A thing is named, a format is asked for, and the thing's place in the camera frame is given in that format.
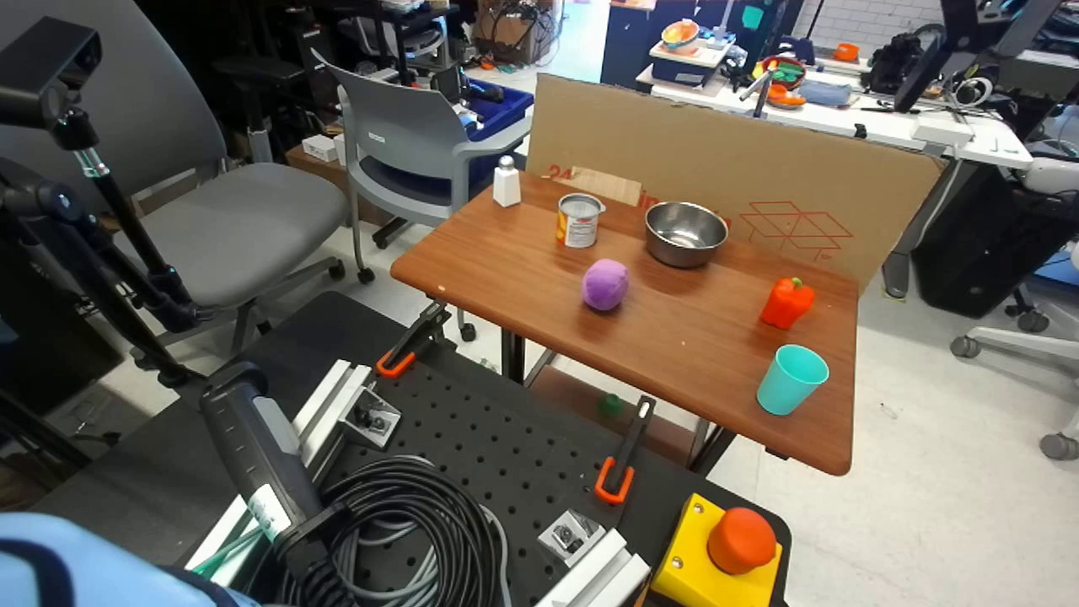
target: coiled cable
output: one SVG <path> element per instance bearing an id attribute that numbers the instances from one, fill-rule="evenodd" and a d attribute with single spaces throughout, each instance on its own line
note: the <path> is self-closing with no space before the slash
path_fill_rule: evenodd
<path id="1" fill-rule="evenodd" d="M 425 459 L 384 459 L 334 486 L 330 502 L 300 536 L 290 540 L 283 597 L 300 607 L 513 607 L 509 540 L 502 523 L 469 492 L 442 479 Z M 364 550 L 428 536 L 428 553 L 395 590 L 357 580 Z"/>

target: cardboard backdrop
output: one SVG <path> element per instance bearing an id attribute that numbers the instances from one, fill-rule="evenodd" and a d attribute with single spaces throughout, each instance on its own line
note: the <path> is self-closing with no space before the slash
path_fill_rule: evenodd
<path id="1" fill-rule="evenodd" d="M 529 172 L 587 165 L 647 196 L 695 199 L 735 239 L 863 287 L 941 179 L 944 162 L 856 138 L 540 78 Z"/>

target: teal cup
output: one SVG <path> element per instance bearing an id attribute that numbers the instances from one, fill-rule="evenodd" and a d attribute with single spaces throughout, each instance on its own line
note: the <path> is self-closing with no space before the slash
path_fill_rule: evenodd
<path id="1" fill-rule="evenodd" d="M 829 381 L 829 364 L 803 347 L 803 344 L 782 344 L 755 388 L 755 401 L 769 415 L 792 415 L 799 405 Z"/>

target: table top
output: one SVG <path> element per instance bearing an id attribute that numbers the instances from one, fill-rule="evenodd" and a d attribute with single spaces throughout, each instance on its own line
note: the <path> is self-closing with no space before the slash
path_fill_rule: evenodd
<path id="1" fill-rule="evenodd" d="M 856 280 L 725 243 L 705 270 L 671 270 L 644 253 L 641 209 L 610 202 L 593 250 L 553 239 L 566 189 L 523 175 L 523 206 L 489 192 L 408 250 L 391 273 L 543 347 L 681 405 L 772 452 L 843 475 L 853 442 Z M 620 260 L 631 290 L 617 314 L 580 304 L 593 260 Z M 792 330 L 759 324 L 779 277 L 816 287 L 816 307 Z M 772 418 L 755 405 L 759 378 L 786 341 L 816 347 L 833 381 L 803 411 Z"/>
<path id="2" fill-rule="evenodd" d="M 681 105 L 705 105 L 732 115 L 752 115 L 755 108 L 755 94 L 742 98 L 742 91 L 735 94 L 722 78 L 711 78 L 708 88 L 681 88 L 671 81 L 654 81 L 651 67 L 644 67 L 637 81 L 651 84 L 651 94 L 681 101 Z M 856 88 L 850 74 L 809 74 L 809 81 Z M 877 108 L 880 108 L 877 98 L 863 94 L 850 108 L 823 108 L 823 105 L 806 105 L 803 111 L 765 108 L 765 118 L 792 128 L 829 132 L 829 135 L 856 135 L 856 125 L 860 125 L 867 132 L 867 142 L 880 142 L 890 148 L 914 148 L 914 152 L 927 148 L 927 142 L 914 138 L 921 121 L 971 128 L 974 138 L 961 148 L 947 148 L 947 155 L 964 162 L 1018 169 L 1018 172 L 1032 165 L 1032 155 L 1015 138 L 1015 132 L 991 115 L 968 115 L 958 121 L 951 111 L 934 105 L 924 105 L 924 115 L 890 115 Z"/>

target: gray chair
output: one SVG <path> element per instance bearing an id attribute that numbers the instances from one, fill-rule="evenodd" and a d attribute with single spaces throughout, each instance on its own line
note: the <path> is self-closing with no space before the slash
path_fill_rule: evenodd
<path id="1" fill-rule="evenodd" d="M 361 199 L 408 223 L 445 223 L 489 185 L 489 158 L 513 152 L 533 128 L 509 128 L 469 142 L 462 118 L 438 91 L 398 88 L 327 64 L 347 94 L 347 179 Z"/>
<path id="2" fill-rule="evenodd" d="M 226 142 L 209 105 L 135 0 L 7 0 L 0 47 L 40 17 L 101 34 L 105 57 L 81 91 L 81 108 L 91 115 L 101 138 L 98 152 L 125 196 L 145 196 L 145 209 L 152 206 L 142 219 L 145 233 L 202 310 L 196 330 L 236 320 L 239 310 L 233 334 L 233 347 L 239 347 L 250 320 L 256 320 L 256 300 L 317 273 L 344 277 L 341 260 L 297 270 L 344 226 L 344 192 L 327 179 L 273 162 L 226 172 Z M 101 192 L 47 132 L 0 128 L 0 155 L 105 209 Z M 118 250 L 135 260 L 125 236 L 118 236 Z"/>

